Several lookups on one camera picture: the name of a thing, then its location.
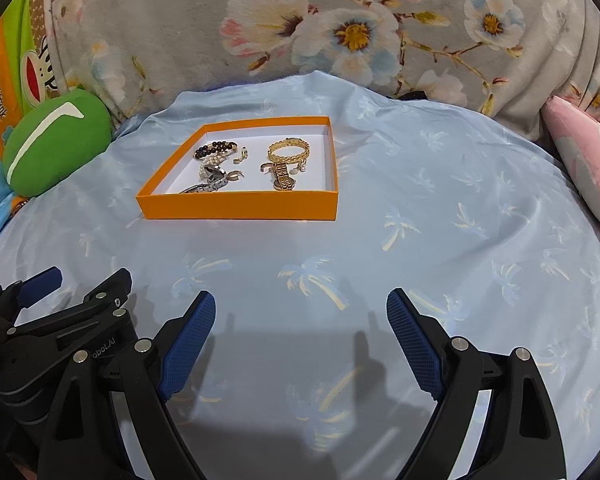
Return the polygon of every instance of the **orange box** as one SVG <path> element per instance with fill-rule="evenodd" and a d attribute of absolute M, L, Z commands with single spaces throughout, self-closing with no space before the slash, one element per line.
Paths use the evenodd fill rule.
<path fill-rule="evenodd" d="M 269 162 L 268 147 L 287 137 L 309 143 L 306 171 L 293 175 L 292 191 L 273 189 L 273 176 L 262 173 Z M 200 161 L 196 149 L 214 140 L 238 144 L 236 155 L 222 165 L 239 170 L 244 178 L 206 193 L 180 193 L 200 184 Z M 243 146 L 248 158 L 232 163 Z M 299 148 L 282 148 L 279 155 L 297 153 Z M 338 172 L 333 132 L 328 117 L 276 117 L 205 124 L 184 142 L 155 172 L 136 196 L 144 217 L 154 219 L 249 219 L 249 220 L 335 220 L 338 210 Z"/>

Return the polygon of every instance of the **blue bedsheet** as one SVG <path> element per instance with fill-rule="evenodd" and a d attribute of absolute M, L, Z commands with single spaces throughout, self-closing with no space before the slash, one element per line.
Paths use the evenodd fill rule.
<path fill-rule="evenodd" d="M 336 222 L 142 219 L 139 187 L 201 124 L 303 114 L 333 122 Z M 481 350 L 531 350 L 568 478 L 600 449 L 600 225 L 540 148 L 462 108 L 322 73 L 184 92 L 0 234 L 0 283 L 49 266 L 64 287 L 20 322 L 77 302 L 119 267 L 132 273 L 127 306 L 142 336 L 199 290 L 215 295 L 212 336 L 169 404 L 209 478 L 395 478 L 434 407 L 386 320 L 397 286 Z M 481 394 L 454 476 L 487 403 Z"/>

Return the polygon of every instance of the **jewelry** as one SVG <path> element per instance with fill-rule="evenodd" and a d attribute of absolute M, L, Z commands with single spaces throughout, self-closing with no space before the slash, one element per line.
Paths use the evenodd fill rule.
<path fill-rule="evenodd" d="M 230 171 L 227 173 L 220 168 L 220 166 L 216 166 L 215 164 L 206 164 L 204 170 L 208 175 L 206 178 L 208 182 L 187 187 L 187 189 L 180 193 L 208 193 L 217 191 L 221 187 L 226 186 L 229 182 L 235 182 L 240 177 L 244 176 L 241 171 Z"/>
<path fill-rule="evenodd" d="M 273 187 L 276 191 L 291 191 L 296 185 L 296 181 L 289 176 L 286 170 L 286 164 L 282 162 L 266 162 L 261 165 L 260 171 L 263 173 L 272 173 L 276 176 L 273 181 Z"/>
<path fill-rule="evenodd" d="M 210 155 L 219 155 L 224 152 L 234 152 L 238 149 L 238 145 L 235 142 L 226 142 L 225 140 L 214 141 L 210 144 L 200 146 L 194 155 L 197 160 L 201 160 Z"/>
<path fill-rule="evenodd" d="M 243 146 L 242 147 L 242 153 L 240 154 L 240 157 L 239 158 L 234 158 L 234 164 L 240 164 L 243 160 L 246 160 L 248 156 L 249 156 L 249 152 L 247 152 L 247 147 Z"/>
<path fill-rule="evenodd" d="M 274 153 L 276 150 L 286 148 L 287 146 L 297 146 L 304 151 L 291 156 L 281 156 Z M 278 162 L 282 164 L 297 164 L 296 168 L 289 172 L 291 174 L 296 174 L 298 171 L 304 171 L 306 169 L 306 160 L 309 158 L 309 151 L 309 144 L 304 140 L 298 139 L 297 137 L 287 137 L 285 140 L 279 140 L 269 146 L 267 158 L 274 164 Z"/>

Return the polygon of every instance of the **black bead bracelet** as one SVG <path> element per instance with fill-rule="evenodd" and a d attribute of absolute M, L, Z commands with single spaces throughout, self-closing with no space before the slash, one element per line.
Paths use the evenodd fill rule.
<path fill-rule="evenodd" d="M 231 152 L 236 150 L 238 145 L 235 142 L 226 142 L 225 140 L 220 140 L 218 142 L 212 142 L 210 144 L 205 144 L 204 146 L 200 146 L 196 150 L 195 158 L 205 158 L 206 156 L 213 155 L 215 153 L 223 153 L 223 152 Z"/>

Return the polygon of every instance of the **gold bracelet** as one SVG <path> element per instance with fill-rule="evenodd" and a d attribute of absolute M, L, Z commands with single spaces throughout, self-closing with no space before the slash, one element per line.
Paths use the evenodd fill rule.
<path fill-rule="evenodd" d="M 291 156 L 281 156 L 274 153 L 276 150 L 279 150 L 280 148 L 286 148 L 287 146 L 297 146 L 298 148 L 304 149 L 304 151 L 302 153 L 298 153 L 297 155 Z M 279 140 L 278 142 L 274 142 L 269 146 L 267 158 L 274 164 L 297 164 L 297 169 L 304 171 L 306 160 L 309 158 L 309 144 L 302 139 L 298 139 L 297 137 L 287 137 L 285 140 Z"/>

